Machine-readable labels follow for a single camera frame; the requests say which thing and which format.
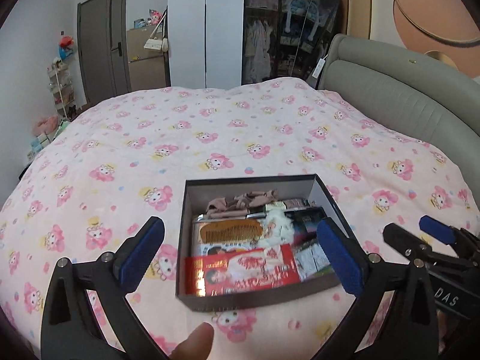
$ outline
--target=open box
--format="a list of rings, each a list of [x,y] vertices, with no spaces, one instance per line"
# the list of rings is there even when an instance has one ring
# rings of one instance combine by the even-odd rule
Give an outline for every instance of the open box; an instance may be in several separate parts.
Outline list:
[[[276,190],[279,200],[303,198],[314,206],[323,207],[326,215],[332,218],[349,238],[356,239],[325,184],[317,175],[187,180],[178,242],[175,296],[188,308],[194,311],[223,311],[261,307],[305,297],[340,284],[335,273],[330,272],[299,283],[261,291],[204,297],[187,293],[185,258],[191,256],[193,219],[204,214],[208,203],[215,198],[269,190]]]

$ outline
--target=white shelving rack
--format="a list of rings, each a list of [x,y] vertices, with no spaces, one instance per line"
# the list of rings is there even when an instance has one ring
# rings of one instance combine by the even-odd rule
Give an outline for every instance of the white shelving rack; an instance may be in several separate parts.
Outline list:
[[[58,67],[52,64],[48,76],[55,108],[62,119],[69,120],[68,107],[75,102],[75,97],[68,65],[65,62],[60,62]]]

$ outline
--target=door handle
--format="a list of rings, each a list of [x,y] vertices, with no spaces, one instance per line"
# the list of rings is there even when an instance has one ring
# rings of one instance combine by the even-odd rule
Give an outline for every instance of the door handle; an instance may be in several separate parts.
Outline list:
[[[118,56],[122,56],[122,42],[118,42],[117,47],[111,49],[110,51],[118,50]]]

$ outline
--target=white wardrobe door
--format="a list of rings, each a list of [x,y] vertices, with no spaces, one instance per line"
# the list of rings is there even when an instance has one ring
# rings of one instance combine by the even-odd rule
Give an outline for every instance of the white wardrobe door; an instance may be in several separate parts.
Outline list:
[[[172,86],[205,88],[205,0],[169,0],[168,7]]]
[[[243,0],[206,0],[207,88],[231,89],[241,85],[242,45]]]

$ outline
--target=wooden comb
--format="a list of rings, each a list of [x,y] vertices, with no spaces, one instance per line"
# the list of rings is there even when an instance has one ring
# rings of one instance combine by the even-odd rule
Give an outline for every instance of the wooden comb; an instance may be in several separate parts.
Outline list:
[[[253,219],[211,222],[200,229],[200,238],[206,244],[246,241],[262,234],[262,225]]]

